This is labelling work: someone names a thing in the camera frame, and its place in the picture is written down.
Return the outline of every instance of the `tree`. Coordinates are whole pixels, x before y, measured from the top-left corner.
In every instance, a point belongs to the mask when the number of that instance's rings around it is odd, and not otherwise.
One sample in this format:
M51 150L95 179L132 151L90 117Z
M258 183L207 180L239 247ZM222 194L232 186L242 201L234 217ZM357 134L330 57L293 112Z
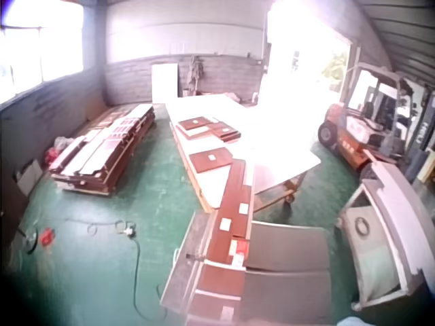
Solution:
M328 79L335 79L335 82L341 82L345 77L347 65L347 53L334 53L321 74Z

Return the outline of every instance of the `corrugated roof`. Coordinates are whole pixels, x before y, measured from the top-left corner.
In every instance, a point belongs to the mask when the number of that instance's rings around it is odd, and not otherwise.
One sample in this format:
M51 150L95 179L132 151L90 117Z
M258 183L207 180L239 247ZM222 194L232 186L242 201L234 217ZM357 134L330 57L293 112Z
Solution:
M356 0L395 71L435 85L435 0Z

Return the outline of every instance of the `white wall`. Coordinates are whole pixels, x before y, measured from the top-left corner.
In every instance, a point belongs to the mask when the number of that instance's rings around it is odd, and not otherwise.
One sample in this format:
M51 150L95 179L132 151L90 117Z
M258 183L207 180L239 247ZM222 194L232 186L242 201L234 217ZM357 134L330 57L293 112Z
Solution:
M165 54L262 58L270 0L130 0L107 9L108 63Z

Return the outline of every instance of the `window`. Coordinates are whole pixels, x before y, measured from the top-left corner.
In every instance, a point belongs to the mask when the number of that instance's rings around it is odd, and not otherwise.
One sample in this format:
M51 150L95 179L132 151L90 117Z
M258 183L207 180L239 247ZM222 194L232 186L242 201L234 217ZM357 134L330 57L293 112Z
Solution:
M41 82L83 70L81 5L15 0L0 31L0 103Z

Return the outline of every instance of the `open doorway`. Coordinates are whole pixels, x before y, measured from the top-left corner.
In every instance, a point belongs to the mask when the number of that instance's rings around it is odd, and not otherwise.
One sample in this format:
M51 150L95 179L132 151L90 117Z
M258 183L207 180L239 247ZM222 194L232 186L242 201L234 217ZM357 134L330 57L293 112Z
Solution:
M258 104L291 124L310 144L330 104L339 101L350 41L303 1L278 1L268 13L271 56Z

